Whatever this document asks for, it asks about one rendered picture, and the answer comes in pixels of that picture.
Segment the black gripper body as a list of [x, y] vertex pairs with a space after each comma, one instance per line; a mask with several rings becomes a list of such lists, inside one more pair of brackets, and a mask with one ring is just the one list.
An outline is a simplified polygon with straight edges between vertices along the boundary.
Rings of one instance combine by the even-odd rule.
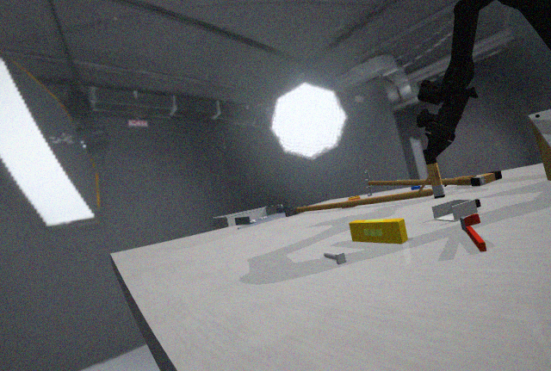
[[438, 138], [454, 141], [456, 125], [461, 119], [462, 111], [457, 108], [442, 106], [438, 112], [440, 112], [439, 122], [432, 121], [428, 123], [425, 131]]

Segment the long tan scraper with black blade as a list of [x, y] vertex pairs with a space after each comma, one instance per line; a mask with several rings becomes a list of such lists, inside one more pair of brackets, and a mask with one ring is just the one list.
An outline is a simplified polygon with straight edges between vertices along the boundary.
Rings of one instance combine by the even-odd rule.
[[[438, 169], [436, 155], [434, 155], [432, 159], [425, 160], [425, 161], [427, 164], [427, 169], [429, 171], [429, 176], [426, 178], [422, 187], [419, 190], [415, 190], [408, 193], [402, 193], [402, 194], [370, 197], [370, 198], [355, 200], [355, 201], [342, 201], [342, 202], [320, 204], [320, 205], [313, 205], [313, 206], [305, 205], [303, 207], [297, 207], [297, 208], [285, 211], [286, 217], [289, 217], [298, 213], [304, 213], [307, 211], [352, 207], [352, 206], [368, 205], [368, 204], [375, 204], [375, 203], [384, 203], [389, 201], [400, 201], [400, 200], [421, 198], [423, 196], [431, 196], [431, 195], [434, 195], [435, 199], [442, 198], [445, 196], [445, 194], [444, 194], [443, 183], [441, 180], [441, 175]], [[429, 180], [431, 182], [432, 189], [423, 189]]]

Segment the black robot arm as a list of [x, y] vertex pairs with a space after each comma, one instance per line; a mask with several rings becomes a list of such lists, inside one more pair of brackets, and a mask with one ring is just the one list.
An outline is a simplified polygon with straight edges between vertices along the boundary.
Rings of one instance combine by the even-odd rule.
[[[474, 77], [473, 49], [479, 10], [494, 0], [459, 0], [454, 7], [451, 59], [442, 83], [424, 80], [418, 100], [464, 111], [469, 97], [478, 98], [475, 88], [466, 89]], [[551, 51], [551, 0], [498, 0], [519, 10]]]

